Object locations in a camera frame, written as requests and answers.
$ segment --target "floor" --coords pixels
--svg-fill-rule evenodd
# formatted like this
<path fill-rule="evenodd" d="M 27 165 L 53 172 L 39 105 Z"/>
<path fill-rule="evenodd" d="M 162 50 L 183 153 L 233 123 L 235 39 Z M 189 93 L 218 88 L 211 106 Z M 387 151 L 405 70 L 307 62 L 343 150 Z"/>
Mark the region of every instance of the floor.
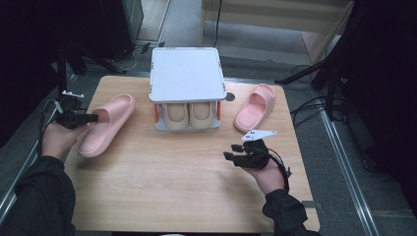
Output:
<path fill-rule="evenodd" d="M 142 0 L 142 3 L 145 19 L 138 45 L 150 42 L 152 46 L 161 43 L 166 47 L 200 46 L 200 1 Z M 211 46 L 215 39 L 215 22 L 205 22 L 205 29 L 204 46 Z M 225 59 L 242 59 L 254 65 L 264 65 L 251 68 L 257 73 L 237 68 L 235 74 L 230 75 L 238 76 L 226 78 L 243 83 L 273 84 L 269 75 L 276 74 L 268 74 L 270 68 L 265 66 L 268 63 L 292 65 L 292 73 L 311 65 L 298 31 L 220 24 L 216 48 L 220 57 Z M 149 75 L 149 57 L 149 52 L 141 54 L 136 51 L 132 57 L 115 63 L 123 68 L 133 68 L 128 74 L 146 76 Z M 88 59 L 87 63 L 90 81 L 71 76 L 70 86 L 76 88 L 89 84 L 94 87 L 94 83 L 99 81 L 101 74 L 98 72 L 102 69 Z M 279 75 L 283 78 L 275 79 L 285 79 L 284 74 Z M 313 91 L 299 82 L 285 87 L 285 90 L 291 109 L 309 97 L 317 96 L 316 92 L 326 93 L 325 90 Z M 398 185 L 384 173 L 365 170 L 361 152 L 348 126 L 330 122 L 322 114 L 297 128 L 296 134 L 323 235 L 417 235 L 417 221 L 407 208 Z M 77 232 L 77 235 L 109 236 L 111 233 Z"/>

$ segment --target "table surface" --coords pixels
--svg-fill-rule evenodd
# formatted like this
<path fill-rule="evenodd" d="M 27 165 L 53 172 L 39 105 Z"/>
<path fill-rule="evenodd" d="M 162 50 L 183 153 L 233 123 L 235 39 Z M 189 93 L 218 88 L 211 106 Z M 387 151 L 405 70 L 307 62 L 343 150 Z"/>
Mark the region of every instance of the table surface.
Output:
<path fill-rule="evenodd" d="M 255 85 L 225 83 L 236 96 L 221 101 L 221 125 L 214 131 L 159 132 L 154 127 L 149 79 L 103 77 L 88 113 L 118 94 L 138 103 L 106 152 L 93 158 L 70 150 L 65 171 L 73 181 L 78 230 L 142 232 L 272 232 L 262 214 L 265 196 L 252 176 L 225 160 L 224 151 L 242 145 L 243 132 L 233 125 Z M 260 130 L 278 134 L 264 139 L 291 167 L 290 194 L 312 201 L 288 105 L 281 87 Z M 319 230 L 316 210 L 306 208 L 308 229 Z"/>

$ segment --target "slipper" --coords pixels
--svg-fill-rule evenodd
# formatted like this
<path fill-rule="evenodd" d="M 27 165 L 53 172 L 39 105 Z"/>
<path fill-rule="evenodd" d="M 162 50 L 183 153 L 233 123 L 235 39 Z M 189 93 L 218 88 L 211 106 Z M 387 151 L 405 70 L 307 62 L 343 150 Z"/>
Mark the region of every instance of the slipper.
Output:
<path fill-rule="evenodd" d="M 163 105 L 163 119 L 170 130 L 182 130 L 189 124 L 187 103 L 166 103 Z"/>
<path fill-rule="evenodd" d="M 80 144 L 79 154 L 94 157 L 102 154 L 110 145 L 117 132 L 135 110 L 136 99 L 129 94 L 121 94 L 110 102 L 96 108 L 92 114 L 98 121 L 91 123 Z"/>
<path fill-rule="evenodd" d="M 212 125 L 214 115 L 212 102 L 190 103 L 190 124 L 196 129 L 208 129 Z"/>
<path fill-rule="evenodd" d="M 242 110 L 234 120 L 236 128 L 243 132 L 257 129 L 272 111 L 275 92 L 265 84 L 254 88 Z"/>

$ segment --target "gray floor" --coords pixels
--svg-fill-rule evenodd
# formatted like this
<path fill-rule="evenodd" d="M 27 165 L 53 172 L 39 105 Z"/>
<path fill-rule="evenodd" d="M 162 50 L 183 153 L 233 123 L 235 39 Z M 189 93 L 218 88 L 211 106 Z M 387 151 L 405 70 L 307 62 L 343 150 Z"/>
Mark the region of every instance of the gray floor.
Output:
<path fill-rule="evenodd" d="M 205 46 L 210 46 L 214 42 L 213 24 L 205 23 Z M 160 41 L 164 41 L 165 46 L 169 47 L 200 46 L 200 26 L 200 1 L 173 0 Z M 310 64 L 300 32 L 229 24 L 221 24 L 218 32 L 216 47 L 220 54 L 223 74 L 228 81 L 273 85 L 273 80 L 284 79 L 303 68 L 297 67 L 298 65 Z M 127 76 L 148 76 L 151 51 L 144 54 L 137 52 L 135 55 L 136 66 L 127 72 Z M 85 106 L 88 106 L 100 78 L 109 73 L 90 60 L 86 60 L 89 70 L 84 77 L 71 77 L 69 71 L 69 88 L 73 92 L 84 93 Z M 135 62 L 133 57 L 128 57 L 117 64 L 131 68 Z M 290 110 L 298 108 L 302 103 L 316 96 L 316 92 L 305 83 L 295 82 L 284 89 Z M 301 113 L 298 119 L 302 120 L 312 112 Z M 6 194 L 13 183 L 20 166 L 25 162 L 25 157 L 36 141 L 36 133 L 32 127 L 37 127 L 37 118 L 38 114 L 34 112 L 13 139 L 0 149 L 1 196 Z M 318 206 L 320 232 L 323 235 L 355 236 L 417 235 L 417 221 L 402 197 L 398 184 L 384 173 L 365 170 L 361 152 L 348 126 L 341 122 L 331 123 L 337 131 L 348 164 L 352 167 L 354 177 L 378 228 L 377 233 L 366 233 L 367 230 L 364 229 L 358 208 L 352 200 L 348 181 L 343 175 L 340 159 L 334 150 L 334 143 L 328 135 L 325 123 L 323 117 L 319 115 L 296 129 L 313 198 Z M 110 234 L 110 232 L 77 233 L 82 236 Z"/>

